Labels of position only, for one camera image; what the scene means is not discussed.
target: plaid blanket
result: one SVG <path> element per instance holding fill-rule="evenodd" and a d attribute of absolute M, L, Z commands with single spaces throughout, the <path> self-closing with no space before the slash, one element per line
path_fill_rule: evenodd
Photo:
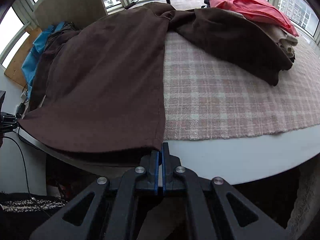
<path fill-rule="evenodd" d="M 298 40 L 292 69 L 281 71 L 272 87 L 168 33 L 164 139 L 253 137 L 320 124 L 320 60 L 303 37 Z"/>

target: dark brown fabric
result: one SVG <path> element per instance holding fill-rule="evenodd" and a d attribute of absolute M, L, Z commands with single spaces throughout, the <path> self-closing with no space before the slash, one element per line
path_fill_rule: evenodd
<path fill-rule="evenodd" d="M 292 66 L 245 19 L 217 8 L 176 11 L 148 3 L 106 16 L 81 32 L 56 36 L 40 59 L 31 112 L 21 126 L 42 143 L 70 152 L 160 149 L 168 29 L 272 85 L 280 70 Z M 44 93 L 44 105 L 35 109 Z"/>

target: metal screw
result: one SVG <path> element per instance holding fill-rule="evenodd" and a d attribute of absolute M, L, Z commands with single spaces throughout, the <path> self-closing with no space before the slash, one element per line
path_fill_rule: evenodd
<path fill-rule="evenodd" d="M 185 167 L 182 167 L 182 166 L 176 167 L 176 172 L 178 172 L 178 173 L 184 173 L 185 171 L 186 171 Z"/>
<path fill-rule="evenodd" d="M 223 184 L 223 178 L 215 177 L 215 178 L 213 178 L 213 183 L 217 184 L 217 185 L 222 185 Z"/>
<path fill-rule="evenodd" d="M 100 184 L 100 185 L 106 184 L 107 181 L 108 181 L 108 179 L 105 178 L 105 177 L 97 178 L 97 183 Z"/>
<path fill-rule="evenodd" d="M 142 167 L 142 166 L 138 166 L 134 170 L 135 170 L 136 173 L 144 173 L 145 168 Z"/>

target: blue cloth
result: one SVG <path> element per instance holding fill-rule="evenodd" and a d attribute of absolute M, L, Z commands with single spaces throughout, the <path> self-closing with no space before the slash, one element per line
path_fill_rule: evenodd
<path fill-rule="evenodd" d="M 65 22 L 60 22 L 56 28 L 50 25 L 47 29 L 39 34 L 39 36 L 33 42 L 33 47 L 31 48 L 29 54 L 22 64 L 22 72 L 28 83 L 28 99 L 30 99 L 33 78 L 36 74 L 38 62 L 41 54 L 44 52 L 45 44 L 50 34 L 57 32 L 63 28 Z"/>

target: pink folded clothing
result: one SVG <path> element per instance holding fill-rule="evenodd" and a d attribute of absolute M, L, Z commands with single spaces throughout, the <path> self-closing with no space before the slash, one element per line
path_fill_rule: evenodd
<path fill-rule="evenodd" d="M 299 36 L 287 16 L 266 0 L 210 0 L 210 7 L 241 13 L 250 21 L 278 25 L 293 36 Z"/>

